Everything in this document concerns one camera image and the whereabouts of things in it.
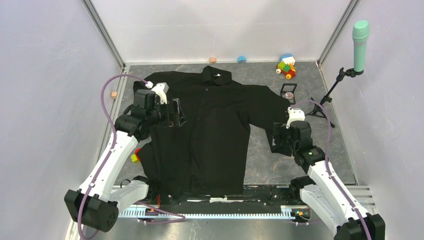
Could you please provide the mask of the black shirt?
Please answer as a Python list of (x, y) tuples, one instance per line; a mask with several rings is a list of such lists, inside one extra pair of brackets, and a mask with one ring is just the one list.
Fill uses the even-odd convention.
[(225, 196), (243, 191), (251, 126), (271, 134), (286, 123), (290, 102), (264, 85), (243, 85), (229, 71), (206, 66), (200, 73), (154, 72), (167, 97), (179, 99), (186, 122), (152, 126), (138, 152), (146, 177), (172, 196)]

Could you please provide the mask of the round silver brooch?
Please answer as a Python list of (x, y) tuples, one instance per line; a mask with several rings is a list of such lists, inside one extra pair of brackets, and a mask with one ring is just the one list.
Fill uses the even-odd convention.
[(294, 94), (292, 92), (285, 92), (284, 97), (288, 100), (292, 100), (294, 98)]

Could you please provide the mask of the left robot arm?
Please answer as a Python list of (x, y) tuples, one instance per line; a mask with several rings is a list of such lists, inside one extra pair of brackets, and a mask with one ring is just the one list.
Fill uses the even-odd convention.
[(137, 90), (133, 104), (114, 122), (107, 147), (92, 172), (77, 190), (66, 192), (64, 202), (72, 220), (106, 233), (130, 205), (139, 200), (153, 203), (157, 190), (142, 177), (113, 191), (115, 180), (131, 151), (147, 138), (150, 127), (180, 127), (186, 120), (180, 100), (168, 98), (165, 90)]

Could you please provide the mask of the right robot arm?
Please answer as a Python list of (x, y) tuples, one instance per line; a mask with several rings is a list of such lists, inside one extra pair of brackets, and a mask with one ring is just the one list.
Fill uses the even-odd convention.
[(363, 207), (337, 176), (327, 154), (314, 145), (308, 122), (276, 122), (271, 149), (289, 157), (306, 173), (291, 180), (289, 199), (305, 203), (332, 232), (335, 240), (384, 240), (386, 223)]

